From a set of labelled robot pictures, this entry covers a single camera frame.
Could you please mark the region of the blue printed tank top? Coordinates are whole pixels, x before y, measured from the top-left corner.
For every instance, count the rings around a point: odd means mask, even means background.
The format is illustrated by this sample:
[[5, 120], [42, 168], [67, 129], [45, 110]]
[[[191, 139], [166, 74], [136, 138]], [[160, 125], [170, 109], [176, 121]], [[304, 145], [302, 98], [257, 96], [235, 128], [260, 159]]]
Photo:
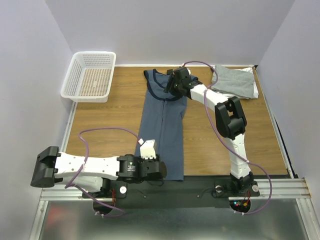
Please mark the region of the blue printed tank top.
[[169, 75], [156, 69], [144, 70], [147, 90], [138, 136], [155, 140], [156, 153], [167, 168], [167, 181], [184, 179], [183, 118], [188, 98], [165, 93]]

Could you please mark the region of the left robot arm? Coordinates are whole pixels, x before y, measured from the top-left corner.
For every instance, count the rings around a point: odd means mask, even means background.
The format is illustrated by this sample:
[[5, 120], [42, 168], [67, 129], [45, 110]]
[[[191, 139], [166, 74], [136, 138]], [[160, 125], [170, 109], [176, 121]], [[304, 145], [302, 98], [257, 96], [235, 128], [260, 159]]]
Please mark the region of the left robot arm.
[[167, 168], [159, 156], [144, 159], [126, 154], [112, 157], [84, 157], [61, 152], [49, 146], [36, 157], [30, 185], [34, 188], [52, 188], [56, 184], [67, 188], [78, 186], [89, 193], [106, 197], [111, 193], [107, 181], [140, 184], [158, 181], [167, 176]]

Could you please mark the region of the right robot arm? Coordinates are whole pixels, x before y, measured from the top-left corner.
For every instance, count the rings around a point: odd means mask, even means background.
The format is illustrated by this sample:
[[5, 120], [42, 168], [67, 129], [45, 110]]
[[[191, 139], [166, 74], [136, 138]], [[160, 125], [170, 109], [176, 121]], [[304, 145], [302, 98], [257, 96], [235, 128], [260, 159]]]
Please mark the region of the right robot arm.
[[235, 195], [246, 193], [254, 182], [245, 149], [245, 131], [247, 120], [237, 97], [227, 98], [191, 77], [185, 66], [166, 72], [168, 82], [165, 93], [174, 97], [187, 97], [202, 103], [209, 122], [219, 141], [227, 148], [230, 159], [230, 189]]

